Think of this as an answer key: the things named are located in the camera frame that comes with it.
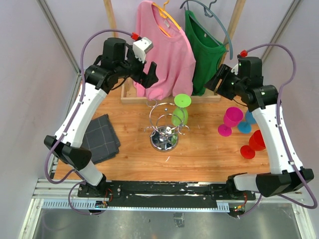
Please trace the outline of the pink wine glass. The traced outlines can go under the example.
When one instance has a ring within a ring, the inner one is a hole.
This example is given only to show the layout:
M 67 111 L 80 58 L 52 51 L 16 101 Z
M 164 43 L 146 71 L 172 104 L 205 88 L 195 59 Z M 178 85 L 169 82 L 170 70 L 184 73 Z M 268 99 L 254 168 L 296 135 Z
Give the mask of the pink wine glass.
M 223 117 L 223 124 L 218 127 L 218 133 L 223 137 L 232 134 L 232 128 L 236 127 L 243 119 L 244 114 L 238 107 L 229 107 Z

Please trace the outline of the green wine glass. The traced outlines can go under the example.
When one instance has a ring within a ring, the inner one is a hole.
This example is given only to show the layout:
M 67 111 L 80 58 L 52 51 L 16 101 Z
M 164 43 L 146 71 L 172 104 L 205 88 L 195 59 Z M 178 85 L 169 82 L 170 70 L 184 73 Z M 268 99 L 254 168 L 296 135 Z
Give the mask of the green wine glass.
M 174 104 L 176 108 L 172 113 L 172 124 L 174 126 L 179 126 L 181 123 L 186 125 L 188 121 L 187 107 L 191 104 L 191 97 L 186 94 L 178 94 L 174 97 Z

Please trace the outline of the blue wine glass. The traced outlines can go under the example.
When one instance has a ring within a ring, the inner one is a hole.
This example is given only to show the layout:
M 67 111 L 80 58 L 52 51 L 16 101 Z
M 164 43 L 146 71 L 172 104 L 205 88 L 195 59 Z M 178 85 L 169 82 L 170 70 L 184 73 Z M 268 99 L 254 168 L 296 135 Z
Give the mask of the blue wine glass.
M 252 130 L 253 124 L 256 124 L 256 120 L 254 119 L 252 113 L 250 111 L 247 111 L 245 113 L 244 121 L 240 122 L 237 125 L 237 128 L 241 133 L 249 134 Z

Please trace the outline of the red wine glass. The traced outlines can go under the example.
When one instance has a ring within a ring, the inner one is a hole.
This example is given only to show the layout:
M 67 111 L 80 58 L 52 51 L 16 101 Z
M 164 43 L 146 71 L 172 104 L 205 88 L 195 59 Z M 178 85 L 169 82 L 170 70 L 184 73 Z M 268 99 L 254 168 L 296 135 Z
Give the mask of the red wine glass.
M 248 145 L 244 145 L 240 148 L 240 153 L 245 159 L 253 159 L 256 155 L 256 151 L 263 151 L 265 149 L 266 145 L 262 133 L 260 130 L 257 130 L 249 138 Z

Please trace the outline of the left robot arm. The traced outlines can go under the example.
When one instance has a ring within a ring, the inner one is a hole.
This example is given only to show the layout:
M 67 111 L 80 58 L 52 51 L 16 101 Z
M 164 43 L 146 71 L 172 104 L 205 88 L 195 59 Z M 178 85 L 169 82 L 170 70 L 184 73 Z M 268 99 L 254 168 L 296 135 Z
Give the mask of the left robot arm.
M 146 37 L 138 37 L 131 45 L 120 38 L 105 40 L 102 55 L 85 70 L 85 82 L 62 126 L 55 135 L 44 139 L 50 152 L 71 166 L 96 197 L 105 195 L 107 180 L 92 162 L 91 151 L 82 147 L 85 131 L 96 109 L 119 79 L 131 78 L 144 88 L 158 81 L 155 62 L 144 72 L 146 55 L 152 48 L 153 43 Z

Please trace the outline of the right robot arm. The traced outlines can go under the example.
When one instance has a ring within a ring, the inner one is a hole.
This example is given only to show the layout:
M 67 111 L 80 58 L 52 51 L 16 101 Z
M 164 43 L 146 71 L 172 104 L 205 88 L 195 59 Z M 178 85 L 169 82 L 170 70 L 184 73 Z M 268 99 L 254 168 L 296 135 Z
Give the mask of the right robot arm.
M 303 166 L 294 150 L 278 90 L 273 85 L 263 84 L 260 58 L 239 57 L 234 68 L 222 64 L 205 88 L 229 100 L 236 96 L 241 98 L 256 120 L 269 157 L 269 173 L 228 177 L 226 194 L 229 198 L 238 199 L 244 191 L 272 197 L 307 187 L 314 179 L 313 170 Z

